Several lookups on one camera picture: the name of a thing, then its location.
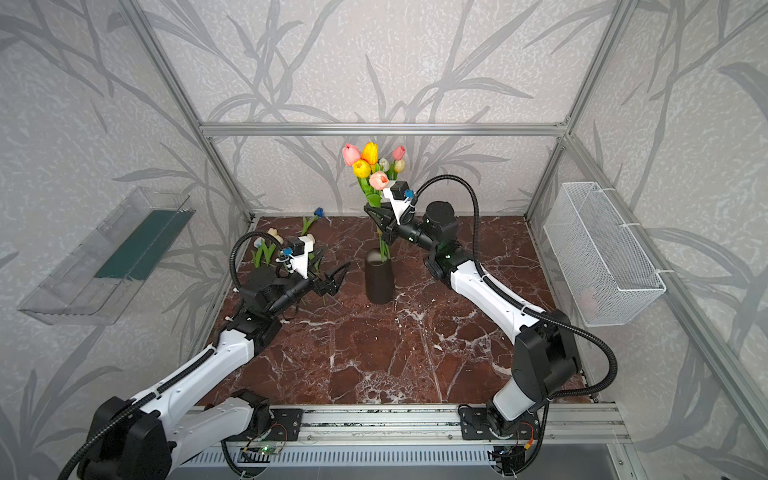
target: gray floor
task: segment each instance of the gray floor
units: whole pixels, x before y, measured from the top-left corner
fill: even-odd
[[[234,480],[228,468],[177,468],[170,480]],[[311,467],[268,468],[259,480],[496,480],[491,467]],[[536,461],[518,478],[617,480],[605,445],[543,445]]]

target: pink tulip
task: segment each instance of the pink tulip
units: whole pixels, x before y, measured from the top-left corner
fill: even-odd
[[[347,167],[351,167],[355,162],[360,160],[360,150],[354,145],[347,144],[341,150],[341,156],[344,157],[344,163]]]
[[[384,190],[389,183],[389,178],[386,177],[384,172],[378,171],[371,174],[368,183],[376,190]]]
[[[406,154],[406,148],[400,145],[392,152],[392,158],[397,160],[402,160],[402,156]]]

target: robotic arm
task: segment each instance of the robotic arm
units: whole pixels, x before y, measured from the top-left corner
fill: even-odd
[[[243,302],[219,332],[217,342],[132,399],[112,397],[103,403],[94,414],[88,441],[62,469],[59,480],[68,479],[75,466],[78,477],[87,480],[161,480],[215,441],[239,434],[263,439],[269,434],[275,424],[269,401],[247,390],[235,392],[192,419],[184,415],[224,377],[270,344],[282,326],[282,312],[309,291],[336,295],[349,263],[321,276],[316,271],[322,253],[313,254],[314,239],[288,239],[276,260],[286,274],[280,266],[257,268],[241,283],[237,251],[252,237],[280,245],[263,232],[246,233],[236,242],[230,274]]]
[[[436,180],[456,180],[469,191],[475,207],[474,252],[468,252],[456,240],[458,220],[448,202],[430,203],[420,220],[414,217],[419,194]],[[488,315],[515,344],[512,379],[487,404],[486,419],[490,431],[500,439],[509,438],[523,415],[548,405],[559,396],[590,395],[613,381],[615,357],[597,337],[570,324],[559,310],[546,313],[501,285],[482,268],[477,259],[478,206],[472,188],[461,178],[443,175],[429,180],[414,193],[404,181],[396,181],[383,191],[388,203],[381,207],[365,206],[367,214],[383,232],[387,244],[403,238],[427,250],[427,270],[436,280],[467,297]],[[581,369],[574,334],[596,342],[609,355],[609,374],[593,387],[561,390]]]

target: yellow tulip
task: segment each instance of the yellow tulip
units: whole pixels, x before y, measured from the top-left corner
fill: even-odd
[[[371,165],[376,165],[379,161],[379,145],[373,142],[368,142],[362,149],[362,155],[360,157]]]
[[[352,164],[352,170],[358,178],[368,178],[371,175],[371,166],[365,160],[358,160]]]

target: leaf pattern wallpaper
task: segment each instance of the leaf pattern wallpaper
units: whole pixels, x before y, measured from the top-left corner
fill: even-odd
[[[614,3],[141,0],[203,121],[356,123],[561,122]],[[367,141],[216,139],[254,211],[299,214],[318,205],[362,213],[340,151]],[[503,214],[525,212],[554,145],[546,137],[376,141],[381,152],[406,146],[415,186],[460,174],[485,193],[483,212]],[[457,210],[469,212],[468,199]]]
[[[767,14],[764,0],[640,2],[575,128],[763,392]],[[580,180],[566,158],[532,219],[565,306],[541,225],[558,185]],[[626,326],[594,330],[619,353],[604,398],[621,405],[650,478],[768,477],[764,452],[663,300]],[[602,359],[584,350],[600,375]]]
[[[108,396],[204,342],[246,228],[115,2],[0,5],[0,472],[56,478]],[[184,192],[187,228],[113,326],[16,310],[135,187]]]

